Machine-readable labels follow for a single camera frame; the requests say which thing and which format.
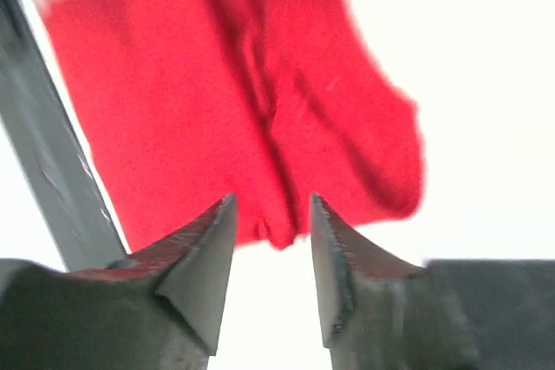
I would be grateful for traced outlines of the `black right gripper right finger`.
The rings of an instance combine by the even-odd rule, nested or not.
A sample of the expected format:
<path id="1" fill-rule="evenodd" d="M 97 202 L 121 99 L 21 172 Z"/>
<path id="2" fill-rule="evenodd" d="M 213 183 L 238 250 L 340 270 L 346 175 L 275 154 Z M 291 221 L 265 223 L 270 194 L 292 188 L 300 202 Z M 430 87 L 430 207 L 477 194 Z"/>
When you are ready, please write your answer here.
<path id="1" fill-rule="evenodd" d="M 323 345 L 335 369 L 551 369 L 554 264 L 408 263 L 320 196 L 310 234 Z"/>

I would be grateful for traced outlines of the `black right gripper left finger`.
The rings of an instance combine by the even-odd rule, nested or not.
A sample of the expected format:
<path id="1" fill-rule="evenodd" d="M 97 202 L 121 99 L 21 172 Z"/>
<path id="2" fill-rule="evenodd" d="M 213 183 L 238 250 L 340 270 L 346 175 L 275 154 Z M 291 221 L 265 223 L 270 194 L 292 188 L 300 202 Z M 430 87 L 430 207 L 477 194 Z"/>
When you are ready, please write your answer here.
<path id="1" fill-rule="evenodd" d="M 229 194 L 105 269 L 2 260 L 2 368 L 206 368 L 218 348 L 237 217 Z"/>

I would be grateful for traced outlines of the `red t shirt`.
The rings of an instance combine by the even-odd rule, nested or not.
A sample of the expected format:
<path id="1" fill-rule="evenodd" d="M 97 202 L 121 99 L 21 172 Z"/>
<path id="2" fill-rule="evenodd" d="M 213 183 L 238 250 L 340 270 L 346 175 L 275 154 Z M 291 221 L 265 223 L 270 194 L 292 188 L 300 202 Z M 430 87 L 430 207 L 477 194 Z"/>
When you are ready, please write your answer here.
<path id="1" fill-rule="evenodd" d="M 238 242 L 279 249 L 312 193 L 353 225 L 420 203 L 415 105 L 344 0 L 57 0 L 45 23 L 132 250 L 227 193 Z"/>

